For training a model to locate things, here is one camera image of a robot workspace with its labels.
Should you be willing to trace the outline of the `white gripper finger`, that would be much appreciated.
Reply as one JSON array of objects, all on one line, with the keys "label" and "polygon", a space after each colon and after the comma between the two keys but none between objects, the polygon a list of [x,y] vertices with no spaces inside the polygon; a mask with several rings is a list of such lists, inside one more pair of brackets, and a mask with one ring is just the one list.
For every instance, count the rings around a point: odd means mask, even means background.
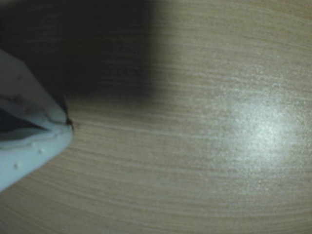
[{"label": "white gripper finger", "polygon": [[67,115],[26,64],[0,51],[0,106],[33,124],[65,124]]},{"label": "white gripper finger", "polygon": [[62,153],[73,140],[73,128],[17,129],[0,136],[0,191]]}]

